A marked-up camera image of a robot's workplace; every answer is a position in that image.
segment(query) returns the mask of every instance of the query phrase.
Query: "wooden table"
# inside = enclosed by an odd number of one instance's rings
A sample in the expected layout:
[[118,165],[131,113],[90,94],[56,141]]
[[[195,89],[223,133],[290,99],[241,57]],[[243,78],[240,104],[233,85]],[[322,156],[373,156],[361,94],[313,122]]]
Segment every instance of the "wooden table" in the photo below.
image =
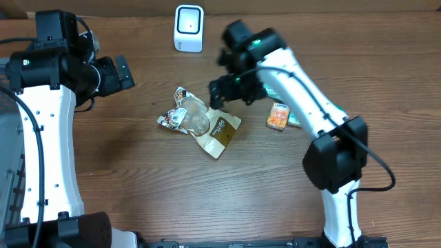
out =
[[[335,103],[361,115],[369,144],[396,173],[397,186],[359,195],[365,234],[391,247],[441,242],[441,15],[438,12],[288,14],[206,18],[204,50],[177,52],[172,17],[88,19],[101,56],[124,54],[135,88],[98,99],[76,114],[76,176],[87,213],[106,211],[112,225],[147,240],[263,240],[319,236],[320,192],[301,161],[307,135],[265,127],[270,100],[229,108],[243,122],[216,161],[193,140],[159,127],[183,86],[208,100],[207,85],[225,26],[243,19],[258,32],[274,27],[308,75]],[[34,36],[34,21],[1,21],[0,37]],[[0,56],[25,44],[0,45]],[[369,160],[362,186],[389,177]]]

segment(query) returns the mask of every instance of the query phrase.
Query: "white plug-in device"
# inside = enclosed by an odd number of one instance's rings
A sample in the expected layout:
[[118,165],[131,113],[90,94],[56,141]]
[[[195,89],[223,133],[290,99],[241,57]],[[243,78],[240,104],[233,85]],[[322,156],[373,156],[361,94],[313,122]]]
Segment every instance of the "white plug-in device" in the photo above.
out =
[[180,5],[174,16],[174,47],[181,52],[202,52],[204,10],[200,6]]

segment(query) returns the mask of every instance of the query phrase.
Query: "small orange box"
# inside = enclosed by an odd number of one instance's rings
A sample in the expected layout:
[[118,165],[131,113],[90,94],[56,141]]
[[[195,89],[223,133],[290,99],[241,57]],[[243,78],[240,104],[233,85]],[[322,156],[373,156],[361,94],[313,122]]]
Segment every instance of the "small orange box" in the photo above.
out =
[[288,121],[289,108],[282,103],[274,103],[269,113],[267,126],[277,130],[283,130]]

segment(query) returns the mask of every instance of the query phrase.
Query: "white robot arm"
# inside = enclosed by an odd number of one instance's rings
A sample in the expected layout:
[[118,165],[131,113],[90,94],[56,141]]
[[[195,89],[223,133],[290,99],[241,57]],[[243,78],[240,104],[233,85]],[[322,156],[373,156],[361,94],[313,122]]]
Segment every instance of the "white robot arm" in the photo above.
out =
[[[291,111],[298,117],[302,128],[309,134],[311,141],[320,137],[321,134],[329,133],[336,126],[329,121],[343,125],[349,117],[345,112],[338,109],[331,101],[317,88],[312,80],[305,74],[298,64],[291,49],[279,48],[262,61],[257,62],[257,68],[282,68],[293,72],[302,82],[286,73],[276,70],[259,70],[257,77],[275,90],[280,98],[286,103]],[[323,118],[323,112],[309,95],[307,89],[313,94],[317,102],[323,107],[329,118]],[[351,232],[348,228],[347,194],[357,188],[360,180],[351,180],[339,187],[338,192],[332,194],[328,189],[322,190],[323,205],[325,207],[325,229],[324,233],[335,247],[348,247],[351,241]],[[357,221],[357,200],[355,194],[351,199],[352,225],[355,239],[361,236],[361,230]]]
[[218,62],[230,74],[210,82],[211,107],[220,108],[224,101],[236,99],[250,105],[266,96],[263,83],[273,89],[309,134],[311,145],[303,167],[322,191],[327,241],[334,247],[356,246],[361,237],[356,192],[367,154],[373,154],[367,148],[365,122],[360,117],[350,119],[339,110],[305,74],[292,50],[271,28],[253,34],[242,21],[236,21],[227,27],[223,40],[228,49],[222,51]]

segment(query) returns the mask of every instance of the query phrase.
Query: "brown snack bag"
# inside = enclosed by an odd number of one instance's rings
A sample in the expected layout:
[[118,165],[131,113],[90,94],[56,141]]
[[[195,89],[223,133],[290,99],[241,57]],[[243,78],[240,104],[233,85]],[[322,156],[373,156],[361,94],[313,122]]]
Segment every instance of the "brown snack bag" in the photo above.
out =
[[177,106],[158,118],[172,130],[190,133],[196,142],[218,158],[236,133],[241,120],[220,110],[208,109],[204,102],[182,87],[174,94]]
[[206,152],[214,158],[218,158],[228,146],[242,120],[231,114],[211,108],[205,115],[209,120],[208,132],[202,136],[190,134]]

